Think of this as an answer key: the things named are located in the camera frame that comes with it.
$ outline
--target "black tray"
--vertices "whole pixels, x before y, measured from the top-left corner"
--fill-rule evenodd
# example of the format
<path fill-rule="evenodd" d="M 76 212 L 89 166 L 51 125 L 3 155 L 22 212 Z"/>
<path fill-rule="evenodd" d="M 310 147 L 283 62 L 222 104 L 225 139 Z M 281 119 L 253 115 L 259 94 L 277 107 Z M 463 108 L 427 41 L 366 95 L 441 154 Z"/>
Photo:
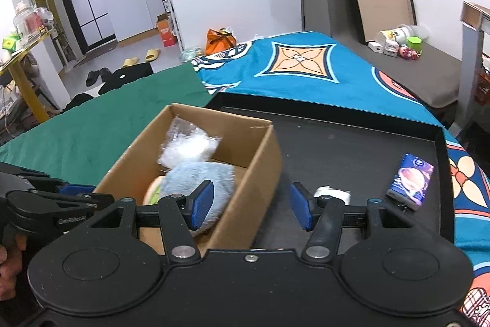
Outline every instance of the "black tray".
<path fill-rule="evenodd" d="M 281 147 L 283 171 L 274 199 L 253 248 L 302 249 L 303 231 L 289 205 L 289 185 L 298 181 L 312 194 L 320 186 L 350 191 L 351 205 L 386 190 L 405 153 L 434 165 L 417 220 L 449 241 L 454 239 L 454 209 L 449 158 L 441 127 L 343 107 L 218 93 L 207 108 L 271 120 Z M 362 239 L 358 229 L 344 229 L 339 253 Z"/>

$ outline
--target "orange box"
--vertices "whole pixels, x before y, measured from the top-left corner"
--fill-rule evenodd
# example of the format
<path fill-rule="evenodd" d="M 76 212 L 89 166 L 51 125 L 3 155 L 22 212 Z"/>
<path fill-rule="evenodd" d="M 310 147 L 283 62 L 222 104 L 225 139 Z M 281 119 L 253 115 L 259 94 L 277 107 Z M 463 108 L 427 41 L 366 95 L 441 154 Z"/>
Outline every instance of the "orange box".
<path fill-rule="evenodd" d="M 177 37 L 172 35 L 170 20 L 168 20 L 168 15 L 166 13 L 157 17 L 156 28 L 158 28 L 158 31 L 160 32 L 163 46 L 172 46 L 177 43 Z"/>

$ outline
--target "blue gripper pad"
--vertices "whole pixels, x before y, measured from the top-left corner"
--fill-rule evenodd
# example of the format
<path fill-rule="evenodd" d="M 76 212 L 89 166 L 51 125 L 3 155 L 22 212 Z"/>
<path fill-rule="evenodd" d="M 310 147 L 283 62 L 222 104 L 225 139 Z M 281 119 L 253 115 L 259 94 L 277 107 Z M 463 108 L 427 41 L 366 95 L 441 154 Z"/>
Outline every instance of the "blue gripper pad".
<path fill-rule="evenodd" d="M 295 185 L 291 185 L 289 190 L 289 200 L 291 208 L 296 215 L 296 219 L 304 230 L 310 231 L 313 228 L 313 217 L 310 213 L 308 200 L 297 189 Z"/>
<path fill-rule="evenodd" d="M 190 230 L 197 230 L 201 227 L 206 215 L 208 214 L 214 200 L 214 184 L 210 181 L 194 200 L 192 214 L 190 216 Z"/>
<path fill-rule="evenodd" d="M 60 190 L 60 194 L 66 194 L 68 196 L 76 196 L 80 193 L 92 193 L 95 190 L 95 186 L 88 185 L 64 185 Z"/>

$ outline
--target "yellow slipper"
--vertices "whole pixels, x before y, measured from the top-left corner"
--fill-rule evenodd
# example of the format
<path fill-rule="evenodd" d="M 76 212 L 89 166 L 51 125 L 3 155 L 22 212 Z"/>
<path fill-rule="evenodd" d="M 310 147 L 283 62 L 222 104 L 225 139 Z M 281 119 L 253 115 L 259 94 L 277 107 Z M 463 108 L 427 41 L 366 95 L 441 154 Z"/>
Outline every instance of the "yellow slipper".
<path fill-rule="evenodd" d="M 158 56 L 160 55 L 160 49 L 150 49 L 147 53 L 146 53 L 146 57 L 145 57 L 145 60 L 147 62 L 152 62 L 153 60 L 156 60 L 158 58 Z"/>
<path fill-rule="evenodd" d="M 134 66 L 139 61 L 138 57 L 132 57 L 130 59 L 124 60 L 124 64 L 122 65 L 123 67 L 129 67 L 129 66 Z"/>

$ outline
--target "plastic bag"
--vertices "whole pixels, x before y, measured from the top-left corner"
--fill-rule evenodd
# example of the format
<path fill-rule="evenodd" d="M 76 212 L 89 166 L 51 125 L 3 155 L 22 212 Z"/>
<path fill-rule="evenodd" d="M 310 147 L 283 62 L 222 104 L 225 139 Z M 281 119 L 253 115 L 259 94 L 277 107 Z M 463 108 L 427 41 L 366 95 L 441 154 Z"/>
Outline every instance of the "plastic bag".
<path fill-rule="evenodd" d="M 176 116 L 168 129 L 158 163 L 163 170 L 171 170 L 182 162 L 208 161 L 220 141 L 221 138 L 210 137 L 192 122 Z"/>
<path fill-rule="evenodd" d="M 225 28 L 221 28 L 219 31 L 210 29 L 207 35 L 207 43 L 204 54 L 209 56 L 223 50 L 231 49 L 236 45 L 237 40 L 233 36 L 232 32 L 227 31 Z"/>
<path fill-rule="evenodd" d="M 180 55 L 180 61 L 183 63 L 191 61 L 194 57 L 202 56 L 202 48 L 193 47 L 190 49 L 186 49 Z"/>

